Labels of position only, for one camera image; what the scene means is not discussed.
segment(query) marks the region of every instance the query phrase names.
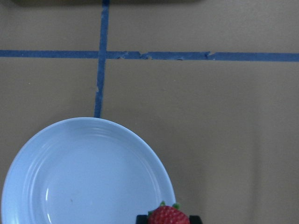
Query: red strawberry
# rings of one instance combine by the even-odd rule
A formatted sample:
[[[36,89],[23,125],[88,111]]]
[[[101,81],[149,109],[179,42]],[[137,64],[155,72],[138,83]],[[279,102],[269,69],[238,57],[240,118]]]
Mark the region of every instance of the red strawberry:
[[[148,224],[190,224],[189,218],[178,210],[178,204],[172,207],[160,204],[156,210],[149,212]]]

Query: blue tape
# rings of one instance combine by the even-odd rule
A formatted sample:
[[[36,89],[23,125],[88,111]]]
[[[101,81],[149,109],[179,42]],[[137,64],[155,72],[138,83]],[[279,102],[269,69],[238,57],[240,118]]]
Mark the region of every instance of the blue tape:
[[[80,50],[0,50],[0,57],[98,58],[99,53]]]
[[[107,59],[152,59],[152,60],[213,60],[213,61],[265,61],[299,62],[298,53],[234,53],[203,52],[148,52],[108,51]]]
[[[102,2],[101,14],[101,29],[100,29],[100,49],[98,62],[97,87],[98,91],[95,96],[94,117],[100,118],[103,102],[103,88],[105,79],[105,64],[107,54],[107,38],[108,38],[108,23],[109,23],[109,0]]]

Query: dark object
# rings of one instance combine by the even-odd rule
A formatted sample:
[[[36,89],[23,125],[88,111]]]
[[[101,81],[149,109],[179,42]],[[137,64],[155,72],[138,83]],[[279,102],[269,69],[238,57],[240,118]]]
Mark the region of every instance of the dark object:
[[[202,224],[199,216],[189,216],[190,224]]]
[[[147,215],[138,215],[136,217],[136,224],[147,224],[148,216]]]
[[[199,216],[189,216],[190,224],[203,224]],[[147,215],[138,215],[136,217],[136,224],[147,224],[148,216]]]

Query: painter's tape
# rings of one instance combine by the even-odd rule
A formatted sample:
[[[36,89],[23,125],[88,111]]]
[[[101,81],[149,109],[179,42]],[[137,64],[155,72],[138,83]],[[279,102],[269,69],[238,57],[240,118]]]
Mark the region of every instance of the painter's tape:
[[[108,51],[107,59],[152,59],[152,60],[215,60],[215,61],[265,61],[299,62],[297,53],[235,53],[203,52],[157,52],[141,54],[138,51]]]
[[[217,61],[299,62],[299,54],[217,52],[215,54],[208,55],[207,59]]]
[[[0,57],[98,58],[97,51],[67,50],[0,50]]]
[[[109,23],[109,0],[103,0],[102,2],[102,14],[101,14],[101,29],[100,29],[100,49],[99,49],[99,62],[98,62],[98,74],[97,74],[97,87],[94,106],[94,117],[100,118],[103,102],[103,89],[105,79],[105,64],[107,54],[107,39],[108,39],[108,23]]]

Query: plate rim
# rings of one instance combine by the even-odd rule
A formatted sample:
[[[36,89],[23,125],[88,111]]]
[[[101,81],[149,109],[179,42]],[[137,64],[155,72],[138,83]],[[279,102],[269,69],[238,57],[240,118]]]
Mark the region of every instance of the plate rim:
[[[35,139],[37,139],[40,135],[42,135],[44,132],[46,132],[47,130],[49,130],[51,128],[54,128],[58,125],[61,125],[63,123],[67,123],[67,122],[76,122],[76,121],[84,121],[84,120],[106,123],[110,126],[115,126],[119,129],[122,129],[125,132],[128,132],[130,135],[134,136],[138,141],[140,141],[150,152],[151,156],[153,156],[153,159],[158,163],[159,169],[162,171],[164,178],[166,178],[165,182],[167,182],[167,192],[171,195],[173,202],[176,201],[173,185],[170,180],[169,174],[166,171],[165,166],[163,165],[162,161],[159,159],[158,155],[154,152],[154,150],[139,135],[137,135],[135,132],[131,131],[130,129],[126,128],[125,126],[115,123],[113,121],[107,120],[107,119],[95,118],[95,117],[75,117],[75,118],[64,119],[64,120],[61,120],[61,121],[58,121],[51,125],[46,126],[45,128],[38,131],[36,134],[34,134],[31,138],[29,138],[29,140],[20,148],[19,152],[16,154],[16,156],[14,157],[13,161],[11,162],[11,164],[9,166],[9,169],[8,169],[8,172],[6,173],[5,181],[3,184],[3,190],[2,190],[2,194],[1,194],[1,196],[2,196],[1,197],[1,220],[2,220],[3,224],[6,224],[5,218],[7,216],[9,216],[9,215],[7,215],[7,214],[9,214],[9,208],[7,208],[9,206],[9,205],[7,205],[7,204],[9,204],[7,202],[9,200],[7,198],[7,195],[10,193],[9,186],[12,184],[11,182],[13,181],[14,176],[16,175],[16,174],[14,174],[15,168],[18,165],[19,161],[22,160],[22,155],[26,152],[25,151],[26,147],[31,142],[33,142]]]

